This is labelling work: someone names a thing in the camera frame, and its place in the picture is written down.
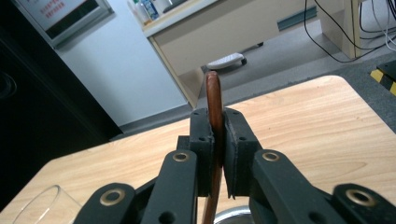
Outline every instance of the transparent glass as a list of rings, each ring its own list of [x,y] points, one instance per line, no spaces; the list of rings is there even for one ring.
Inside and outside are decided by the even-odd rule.
[[[81,205],[58,185],[35,196],[15,218],[15,224],[73,223]]]

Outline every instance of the plastic bottle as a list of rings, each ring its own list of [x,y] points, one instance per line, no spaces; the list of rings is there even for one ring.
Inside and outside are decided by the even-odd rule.
[[[142,25],[147,25],[151,22],[151,18],[149,17],[146,8],[139,0],[128,0],[128,6]]]
[[[151,17],[153,21],[157,20],[160,17],[157,10],[155,9],[155,6],[152,5],[152,2],[150,0],[139,0],[139,1],[143,4],[143,6],[145,6],[148,15]]]

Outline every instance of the metal bowl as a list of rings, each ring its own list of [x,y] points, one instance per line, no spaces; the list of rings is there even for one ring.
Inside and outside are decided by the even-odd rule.
[[[248,206],[240,206],[222,211],[215,216],[215,224],[254,224]]]

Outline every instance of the framed sign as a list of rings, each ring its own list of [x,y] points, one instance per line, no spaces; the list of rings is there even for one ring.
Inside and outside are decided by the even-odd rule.
[[[106,0],[13,0],[54,48],[113,11]]]

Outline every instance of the brown stick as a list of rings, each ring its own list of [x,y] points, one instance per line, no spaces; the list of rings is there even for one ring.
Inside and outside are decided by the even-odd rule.
[[[221,87],[219,77],[216,72],[206,73],[206,96],[209,122],[215,136],[215,152],[212,175],[211,195],[206,198],[203,214],[203,224],[212,224],[215,220],[216,208],[218,206],[219,191],[222,175],[223,141],[224,141],[224,121],[223,105],[221,100]]]

